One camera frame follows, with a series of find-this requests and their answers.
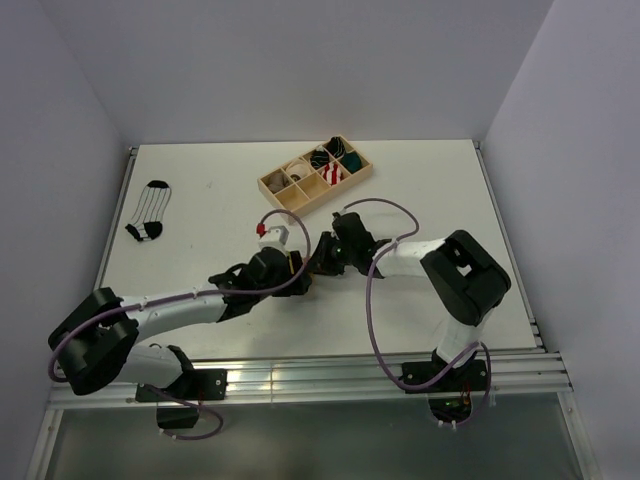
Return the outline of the yellow sock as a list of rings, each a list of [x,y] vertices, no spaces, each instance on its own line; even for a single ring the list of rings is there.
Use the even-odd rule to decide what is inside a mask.
[[[299,251],[290,251],[288,253],[288,263],[292,275],[305,268],[305,258]]]

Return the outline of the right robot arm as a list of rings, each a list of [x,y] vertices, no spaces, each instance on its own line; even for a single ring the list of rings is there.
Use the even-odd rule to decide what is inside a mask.
[[[308,263],[312,273],[337,276],[347,266],[367,277],[365,312],[376,356],[381,355],[372,318],[375,279],[416,277],[430,281],[449,314],[432,358],[435,383],[452,390],[468,374],[486,318],[511,288],[506,271],[465,230],[431,241],[406,242],[403,237],[376,240],[355,213],[334,215],[332,230],[321,234]]]

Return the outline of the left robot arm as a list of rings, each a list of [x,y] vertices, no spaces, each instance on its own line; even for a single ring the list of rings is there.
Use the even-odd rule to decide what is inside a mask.
[[[304,295],[310,284],[300,252],[264,247],[248,262],[210,277],[204,287],[165,297],[97,289],[50,334],[50,378],[69,384],[78,396],[119,381],[149,384],[183,399],[195,386],[192,362],[181,348],[148,346],[147,339],[235,319],[269,297]]]

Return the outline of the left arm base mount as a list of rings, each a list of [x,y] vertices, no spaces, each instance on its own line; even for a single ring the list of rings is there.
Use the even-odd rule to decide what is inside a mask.
[[[226,389],[226,369],[195,369],[183,373],[165,388],[138,385],[134,399],[137,403],[156,404],[156,424],[162,434],[178,440],[195,441],[211,438],[222,431],[224,419],[208,402],[223,400]],[[188,433],[199,420],[205,419],[217,421],[212,431]]]

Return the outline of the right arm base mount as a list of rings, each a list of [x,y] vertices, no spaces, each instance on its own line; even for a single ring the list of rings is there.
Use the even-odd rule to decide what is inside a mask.
[[[440,361],[405,362],[399,379],[411,386],[432,381],[444,369]],[[437,382],[421,390],[428,397],[433,417],[442,424],[454,427],[468,421],[474,413],[472,395],[482,393],[482,403],[489,398],[492,386],[491,364],[472,358],[464,366],[448,371]]]

